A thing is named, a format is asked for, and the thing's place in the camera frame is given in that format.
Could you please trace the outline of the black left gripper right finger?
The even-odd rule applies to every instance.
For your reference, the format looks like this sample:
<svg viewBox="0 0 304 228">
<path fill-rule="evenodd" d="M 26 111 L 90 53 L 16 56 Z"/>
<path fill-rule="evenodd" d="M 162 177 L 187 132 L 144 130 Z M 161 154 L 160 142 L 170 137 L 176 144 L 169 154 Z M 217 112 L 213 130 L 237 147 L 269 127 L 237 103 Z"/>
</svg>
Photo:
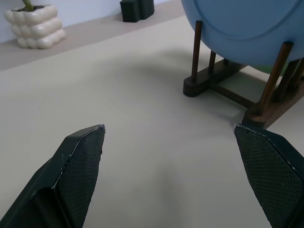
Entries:
<svg viewBox="0 0 304 228">
<path fill-rule="evenodd" d="M 273 228 L 304 226 L 304 158 L 283 136 L 236 124 L 248 182 Z"/>
</svg>

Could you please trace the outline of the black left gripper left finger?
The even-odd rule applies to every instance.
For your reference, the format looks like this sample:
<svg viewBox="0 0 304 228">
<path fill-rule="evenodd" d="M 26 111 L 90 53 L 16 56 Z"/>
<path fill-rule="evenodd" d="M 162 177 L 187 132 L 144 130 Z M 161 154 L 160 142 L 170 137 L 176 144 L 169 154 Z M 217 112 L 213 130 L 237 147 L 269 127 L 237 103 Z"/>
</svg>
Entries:
<svg viewBox="0 0 304 228">
<path fill-rule="evenodd" d="M 31 177 L 0 221 L 2 228 L 81 228 L 99 173 L 105 126 L 67 136 Z"/>
</svg>

